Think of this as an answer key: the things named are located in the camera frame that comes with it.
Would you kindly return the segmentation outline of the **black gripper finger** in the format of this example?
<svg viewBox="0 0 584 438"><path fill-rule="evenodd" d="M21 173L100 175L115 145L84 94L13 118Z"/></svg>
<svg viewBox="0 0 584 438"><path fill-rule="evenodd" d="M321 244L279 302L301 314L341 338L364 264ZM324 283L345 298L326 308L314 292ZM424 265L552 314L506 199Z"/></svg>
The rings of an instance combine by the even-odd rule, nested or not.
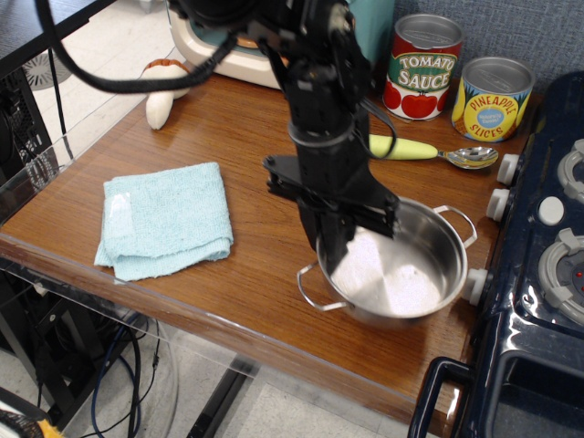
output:
<svg viewBox="0 0 584 438"><path fill-rule="evenodd" d="M394 238L399 229L399 217L401 202L392 202L388 206L388 228L390 230L390 238Z"/></svg>
<svg viewBox="0 0 584 438"><path fill-rule="evenodd" d="M348 243L355 235L355 221L321 203L298 200L297 205L312 249L327 271L333 272L348 253Z"/></svg>

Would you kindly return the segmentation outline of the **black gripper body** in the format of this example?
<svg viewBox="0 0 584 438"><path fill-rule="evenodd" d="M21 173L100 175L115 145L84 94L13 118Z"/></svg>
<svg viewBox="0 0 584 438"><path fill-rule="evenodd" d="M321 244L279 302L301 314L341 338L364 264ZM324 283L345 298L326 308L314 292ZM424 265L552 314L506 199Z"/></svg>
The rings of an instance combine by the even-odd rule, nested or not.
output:
<svg viewBox="0 0 584 438"><path fill-rule="evenodd" d="M269 191L297 203L307 238L345 237L357 226L394 236L399 198L370 172L367 133L311 138L290 132L295 155L269 155Z"/></svg>

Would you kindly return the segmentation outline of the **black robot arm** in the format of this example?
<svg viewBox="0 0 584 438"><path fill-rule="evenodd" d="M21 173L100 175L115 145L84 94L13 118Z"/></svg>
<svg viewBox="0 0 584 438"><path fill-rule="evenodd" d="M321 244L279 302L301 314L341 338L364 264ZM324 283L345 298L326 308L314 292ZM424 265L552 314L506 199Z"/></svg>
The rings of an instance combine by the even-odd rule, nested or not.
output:
<svg viewBox="0 0 584 438"><path fill-rule="evenodd" d="M267 57L290 111L293 156L264 165L272 193L297 203L312 248L338 265L358 227L393 236L398 197L370 172L370 62L344 1L171 1L198 26L219 30L224 58L238 38Z"/></svg>

